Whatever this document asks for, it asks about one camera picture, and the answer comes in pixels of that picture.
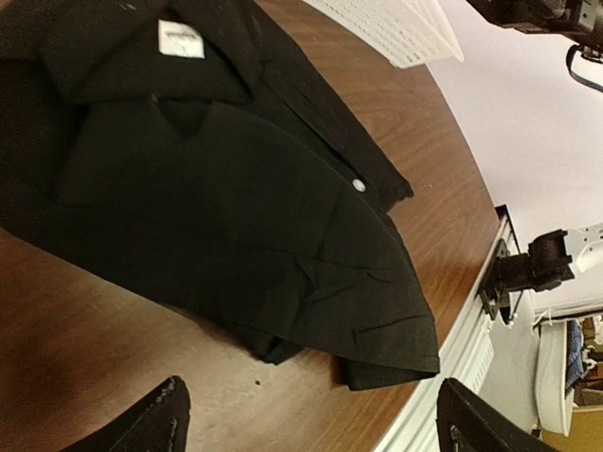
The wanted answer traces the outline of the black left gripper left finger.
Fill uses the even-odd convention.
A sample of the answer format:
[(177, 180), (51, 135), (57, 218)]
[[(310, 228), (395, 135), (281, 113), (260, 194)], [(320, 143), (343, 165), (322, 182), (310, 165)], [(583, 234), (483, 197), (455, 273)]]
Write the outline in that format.
[(165, 379), (104, 427), (64, 452), (182, 452), (187, 447), (190, 396), (178, 376)]

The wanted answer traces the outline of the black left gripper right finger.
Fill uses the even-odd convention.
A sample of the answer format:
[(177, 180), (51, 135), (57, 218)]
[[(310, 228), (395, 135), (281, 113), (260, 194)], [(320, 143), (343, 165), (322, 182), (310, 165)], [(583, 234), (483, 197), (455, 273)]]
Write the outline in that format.
[(438, 393), (437, 433), (441, 451), (555, 451), (453, 378), (445, 379)]

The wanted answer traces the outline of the black long sleeve shirt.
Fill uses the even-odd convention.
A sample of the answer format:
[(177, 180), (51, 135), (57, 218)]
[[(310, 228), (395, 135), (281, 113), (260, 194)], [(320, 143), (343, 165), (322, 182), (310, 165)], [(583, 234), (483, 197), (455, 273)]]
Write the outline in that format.
[(412, 196), (253, 1), (11, 1), (1, 225), (236, 336), (334, 355), (368, 390), (438, 374), (389, 213)]

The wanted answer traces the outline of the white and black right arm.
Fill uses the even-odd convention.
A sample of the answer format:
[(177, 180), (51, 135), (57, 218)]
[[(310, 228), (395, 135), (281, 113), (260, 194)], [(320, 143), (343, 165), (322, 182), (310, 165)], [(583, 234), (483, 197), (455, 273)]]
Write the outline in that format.
[[(471, 1), (488, 23), (524, 34), (561, 35), (573, 42), (565, 56), (569, 76), (582, 86), (602, 86), (573, 69), (575, 56), (602, 63), (602, 3), (600, 1)], [(486, 267), (478, 295), (484, 311), (509, 325), (515, 308), (511, 293), (542, 292), (559, 287), (602, 263), (602, 225), (556, 230), (529, 243), (524, 253), (510, 255), (499, 241)]]

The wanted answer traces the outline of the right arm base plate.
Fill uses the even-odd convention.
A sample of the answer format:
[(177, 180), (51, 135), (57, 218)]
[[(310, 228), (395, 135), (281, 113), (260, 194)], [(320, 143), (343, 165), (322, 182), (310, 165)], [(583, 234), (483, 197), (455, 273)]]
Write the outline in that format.
[(508, 324), (511, 319), (511, 298), (499, 274), (498, 267), (500, 261), (509, 255), (506, 242), (503, 239), (499, 239), (494, 249), (494, 255), (486, 267), (478, 289), (483, 310), (492, 320), (495, 320), (497, 315), (500, 315), (505, 324)]

